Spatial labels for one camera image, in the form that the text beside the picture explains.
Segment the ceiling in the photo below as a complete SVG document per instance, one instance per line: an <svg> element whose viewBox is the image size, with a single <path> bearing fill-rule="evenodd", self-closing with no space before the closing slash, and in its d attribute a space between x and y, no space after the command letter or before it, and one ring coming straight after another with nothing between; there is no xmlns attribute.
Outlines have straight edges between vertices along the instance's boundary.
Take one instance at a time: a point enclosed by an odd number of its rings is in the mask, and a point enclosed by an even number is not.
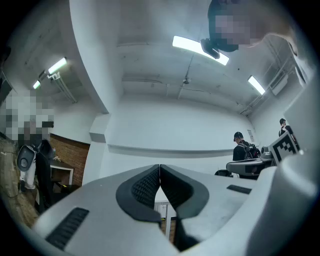
<svg viewBox="0 0 320 256"><path fill-rule="evenodd" d="M219 106L243 113L260 96L249 83L253 75L267 89L280 67L291 56L287 42L267 36L251 48L225 52L226 66L203 55L172 46L174 36L194 41L209 37L207 12L211 0L121 0L117 52L123 67L125 94L158 95ZM65 57L66 49L54 5L41 3L32 18L19 28L19 63L32 79ZM292 68L291 59L285 72ZM73 66L60 70L72 94L86 94ZM183 85L186 77L189 84ZM54 101L64 96L49 80L37 90Z"/></svg>
<svg viewBox="0 0 320 256"><path fill-rule="evenodd" d="M251 48L224 53L226 66L172 46L174 36L207 38L210 0L122 0L118 54L127 94L152 94L217 105L242 112L260 94L249 83L253 75L266 89L291 55L288 44L268 36Z"/></svg>

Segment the brick wall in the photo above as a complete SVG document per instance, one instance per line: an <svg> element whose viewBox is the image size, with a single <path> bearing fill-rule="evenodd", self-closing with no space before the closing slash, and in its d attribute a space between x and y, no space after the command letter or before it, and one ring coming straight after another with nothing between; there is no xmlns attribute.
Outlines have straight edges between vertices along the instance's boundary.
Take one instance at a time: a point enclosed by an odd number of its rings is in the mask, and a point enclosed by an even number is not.
<svg viewBox="0 0 320 256"><path fill-rule="evenodd" d="M89 144L50 134L50 144L55 148L55 155L64 163L74 167L72 184L82 185Z"/></svg>

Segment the desk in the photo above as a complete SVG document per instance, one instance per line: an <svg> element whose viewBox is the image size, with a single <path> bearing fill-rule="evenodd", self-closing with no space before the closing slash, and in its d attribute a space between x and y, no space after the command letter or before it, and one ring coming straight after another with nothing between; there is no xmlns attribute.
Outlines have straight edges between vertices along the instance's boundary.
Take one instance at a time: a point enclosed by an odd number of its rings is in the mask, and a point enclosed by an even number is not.
<svg viewBox="0 0 320 256"><path fill-rule="evenodd" d="M50 164L50 167L51 168L55 168L55 169L60 169L60 170L67 170L67 171L70 171L70 174L69 174L69 185L72 184L72 176L74 174L74 168L65 163L65 162L59 162L59 161L56 161L56 160L49 160L49 164Z"/></svg>

